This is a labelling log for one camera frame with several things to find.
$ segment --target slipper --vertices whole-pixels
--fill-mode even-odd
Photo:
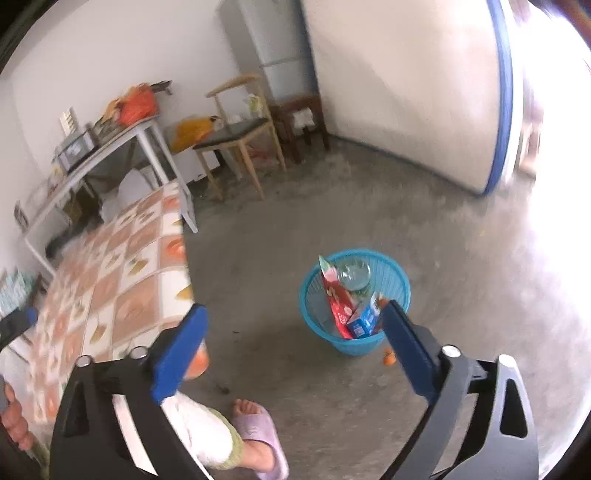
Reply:
[[[275,455],[275,466],[273,470],[267,473],[256,472],[257,477],[261,480],[285,480],[290,474],[290,469],[287,465],[287,458],[285,458],[283,448],[281,448],[281,444],[279,443],[275,424],[269,412],[260,405],[258,407],[261,409],[261,413],[235,416],[232,424],[242,440],[264,442],[273,450]]]

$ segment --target bare foot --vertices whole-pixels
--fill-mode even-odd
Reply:
[[[234,416],[249,414],[261,414],[261,408],[249,400],[236,399],[232,409]],[[275,466],[275,454],[273,449],[265,442],[256,440],[244,440],[244,450],[240,466],[251,468],[257,472],[270,472]]]

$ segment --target refrigerator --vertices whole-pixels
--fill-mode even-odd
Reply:
[[[269,101],[316,93],[299,0],[223,0],[219,15],[241,73],[259,73]]]

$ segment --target hand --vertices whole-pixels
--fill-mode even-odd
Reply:
[[[21,450],[28,450],[33,446],[33,434],[29,432],[29,424],[22,416],[22,406],[17,400],[10,384],[4,386],[4,393],[8,400],[8,408],[0,414],[2,425],[6,428],[13,442],[18,444]]]

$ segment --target concrete floor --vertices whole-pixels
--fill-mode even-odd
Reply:
[[[547,469],[590,406],[589,254],[577,230],[588,216],[575,214],[589,204],[564,200],[567,218],[554,186],[538,192],[517,178],[479,198],[359,145],[302,149],[303,165],[261,175],[263,202],[249,178],[228,175],[225,202],[196,199],[200,232],[187,233],[186,245],[195,298],[210,315],[211,367],[183,390],[226,415],[236,397],[264,405],[292,479],[379,478],[426,404],[398,364],[383,366],[382,348],[344,356],[298,307],[318,254],[370,248],[406,270],[410,316],[440,343],[517,359]],[[213,475],[250,478],[240,469]]]

